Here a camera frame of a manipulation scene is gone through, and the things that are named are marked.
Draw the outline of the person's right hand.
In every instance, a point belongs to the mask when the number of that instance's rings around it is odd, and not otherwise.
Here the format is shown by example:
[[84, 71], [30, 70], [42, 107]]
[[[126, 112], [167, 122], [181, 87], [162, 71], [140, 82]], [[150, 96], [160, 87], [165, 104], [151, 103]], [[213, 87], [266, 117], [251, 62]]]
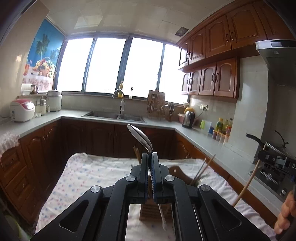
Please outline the person's right hand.
[[277, 235], [281, 234], [284, 230], [287, 230], [290, 226], [288, 220], [289, 215], [295, 217], [295, 199], [293, 191], [291, 191], [281, 206], [281, 212], [277, 217], [277, 221], [274, 225], [274, 231]]

